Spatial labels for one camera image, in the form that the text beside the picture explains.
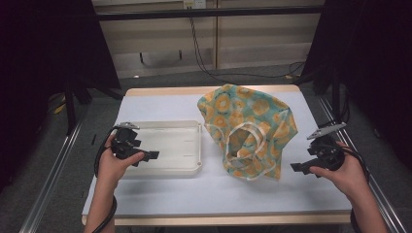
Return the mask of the black horizontal bar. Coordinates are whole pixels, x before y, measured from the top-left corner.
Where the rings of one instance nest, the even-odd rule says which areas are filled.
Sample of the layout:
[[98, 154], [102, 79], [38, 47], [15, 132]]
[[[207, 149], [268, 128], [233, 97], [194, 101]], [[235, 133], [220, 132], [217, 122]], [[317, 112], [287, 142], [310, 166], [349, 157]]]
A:
[[290, 6], [290, 7], [263, 7], [263, 8], [222, 8], [222, 9], [194, 9], [170, 10], [149, 12], [102, 13], [94, 18], [99, 21], [138, 20], [138, 19], [166, 19], [183, 17], [242, 17], [242, 16], [270, 16], [270, 15], [304, 15], [319, 14], [324, 6]]

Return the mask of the person's left hand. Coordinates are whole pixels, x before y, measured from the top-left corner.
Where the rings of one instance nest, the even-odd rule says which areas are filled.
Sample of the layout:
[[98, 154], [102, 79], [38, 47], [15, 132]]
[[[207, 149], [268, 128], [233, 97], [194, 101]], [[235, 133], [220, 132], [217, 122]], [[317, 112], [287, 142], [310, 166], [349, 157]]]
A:
[[96, 185], [102, 187], [104, 190], [115, 189], [126, 169], [141, 161], [144, 157], [142, 152], [137, 152], [126, 159], [118, 159], [111, 149], [114, 138], [114, 134], [109, 136], [99, 159]]

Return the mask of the aluminium floor rail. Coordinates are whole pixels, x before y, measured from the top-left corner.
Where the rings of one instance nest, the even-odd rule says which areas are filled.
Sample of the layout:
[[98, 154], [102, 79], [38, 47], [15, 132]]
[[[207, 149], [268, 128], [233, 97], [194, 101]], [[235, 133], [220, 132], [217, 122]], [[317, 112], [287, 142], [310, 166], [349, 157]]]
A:
[[52, 194], [62, 174], [66, 161], [77, 141], [85, 117], [85, 114], [80, 115], [79, 120], [75, 123], [71, 133], [66, 136], [56, 161], [53, 163], [48, 177], [18, 233], [36, 233], [46, 208], [51, 201]]
[[[327, 119], [330, 121], [331, 126], [335, 126], [338, 121], [333, 114], [332, 106], [328, 100], [321, 96], [319, 102], [325, 112]], [[407, 233], [404, 224], [401, 222], [401, 218], [397, 214], [395, 207], [387, 198], [386, 194], [383, 192], [382, 188], [376, 182], [372, 175], [369, 175], [369, 186], [377, 200], [378, 207], [383, 216], [384, 221], [389, 227], [391, 233]]]

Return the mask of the lemon print cloth bag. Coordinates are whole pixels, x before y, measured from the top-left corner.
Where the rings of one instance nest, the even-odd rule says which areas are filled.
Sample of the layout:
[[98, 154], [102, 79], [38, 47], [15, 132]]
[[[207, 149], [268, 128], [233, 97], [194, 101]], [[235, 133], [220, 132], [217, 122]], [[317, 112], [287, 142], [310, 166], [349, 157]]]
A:
[[297, 134], [291, 108], [267, 93], [225, 84], [202, 96], [204, 126], [223, 151], [223, 167], [247, 181], [281, 178], [282, 152]]

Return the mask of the black metal stand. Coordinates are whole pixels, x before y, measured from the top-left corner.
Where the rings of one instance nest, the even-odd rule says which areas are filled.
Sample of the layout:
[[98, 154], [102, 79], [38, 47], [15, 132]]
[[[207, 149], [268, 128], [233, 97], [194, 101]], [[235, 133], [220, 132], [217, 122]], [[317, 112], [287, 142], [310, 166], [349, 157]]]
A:
[[331, 64], [322, 64], [312, 71], [304, 68], [299, 78], [293, 81], [295, 85], [312, 83], [316, 95], [324, 96], [330, 90], [331, 97], [331, 122], [342, 123], [343, 117], [349, 113], [346, 104], [341, 103], [341, 87], [339, 72]]
[[77, 126], [77, 119], [74, 106], [74, 98], [77, 98], [80, 104], [87, 105], [91, 102], [92, 97], [88, 90], [90, 88], [116, 99], [121, 100], [122, 95], [114, 92], [109, 87], [104, 87], [101, 83], [97, 83], [85, 78], [67, 79], [64, 85], [65, 106], [68, 119], [67, 134], [70, 135]]

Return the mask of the black curtain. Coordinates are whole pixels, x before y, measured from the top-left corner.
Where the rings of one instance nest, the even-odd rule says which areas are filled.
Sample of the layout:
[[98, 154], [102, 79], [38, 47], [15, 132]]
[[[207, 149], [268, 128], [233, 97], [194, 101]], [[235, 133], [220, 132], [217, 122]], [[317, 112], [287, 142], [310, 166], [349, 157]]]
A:
[[412, 171], [412, 0], [325, 0], [303, 75], [343, 83]]
[[49, 98], [120, 86], [91, 0], [0, 0], [0, 192], [47, 114]]

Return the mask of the person's right hand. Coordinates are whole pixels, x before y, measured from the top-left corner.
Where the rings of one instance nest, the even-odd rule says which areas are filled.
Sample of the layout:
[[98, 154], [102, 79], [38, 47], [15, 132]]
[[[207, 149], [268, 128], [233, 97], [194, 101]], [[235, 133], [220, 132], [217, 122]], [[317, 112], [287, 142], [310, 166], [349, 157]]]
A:
[[368, 184], [359, 161], [345, 152], [344, 163], [336, 171], [312, 166], [309, 171], [317, 176], [326, 178], [348, 198], [355, 198], [358, 194], [365, 193]]

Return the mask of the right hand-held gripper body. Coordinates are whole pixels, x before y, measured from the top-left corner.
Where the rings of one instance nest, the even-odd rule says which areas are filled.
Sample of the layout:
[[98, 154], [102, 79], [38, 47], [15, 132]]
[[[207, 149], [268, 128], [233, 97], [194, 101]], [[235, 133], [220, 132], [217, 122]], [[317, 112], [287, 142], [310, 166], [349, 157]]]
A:
[[315, 130], [307, 139], [311, 140], [308, 152], [324, 162], [324, 168], [335, 171], [344, 162], [344, 152], [337, 145], [330, 133], [346, 126], [345, 122], [335, 126], [326, 126]]

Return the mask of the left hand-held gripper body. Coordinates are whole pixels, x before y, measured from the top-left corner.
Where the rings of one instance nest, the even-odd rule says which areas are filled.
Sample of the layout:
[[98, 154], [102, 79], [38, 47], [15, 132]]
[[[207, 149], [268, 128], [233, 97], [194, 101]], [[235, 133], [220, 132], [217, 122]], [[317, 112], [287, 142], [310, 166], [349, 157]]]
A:
[[139, 126], [134, 125], [131, 122], [122, 122], [114, 127], [116, 130], [115, 138], [112, 140], [112, 151], [119, 159], [126, 159], [131, 155], [142, 152], [145, 156], [148, 153], [144, 150], [140, 150], [141, 141], [137, 140], [137, 130]]

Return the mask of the white plastic tray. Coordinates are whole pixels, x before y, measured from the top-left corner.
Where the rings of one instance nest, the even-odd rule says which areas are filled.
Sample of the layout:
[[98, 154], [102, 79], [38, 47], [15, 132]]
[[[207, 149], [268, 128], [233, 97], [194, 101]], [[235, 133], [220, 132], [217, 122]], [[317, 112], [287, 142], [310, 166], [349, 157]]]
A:
[[137, 133], [141, 150], [158, 151], [159, 155], [128, 167], [125, 179], [191, 178], [201, 170], [202, 126], [198, 121], [134, 121], [126, 125]]

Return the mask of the white wall socket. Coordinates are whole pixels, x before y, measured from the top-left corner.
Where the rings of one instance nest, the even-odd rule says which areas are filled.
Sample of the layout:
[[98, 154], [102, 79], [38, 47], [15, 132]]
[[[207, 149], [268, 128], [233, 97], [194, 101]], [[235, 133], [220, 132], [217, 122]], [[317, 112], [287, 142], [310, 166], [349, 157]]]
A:
[[186, 10], [206, 8], [206, 0], [183, 0], [183, 3]]

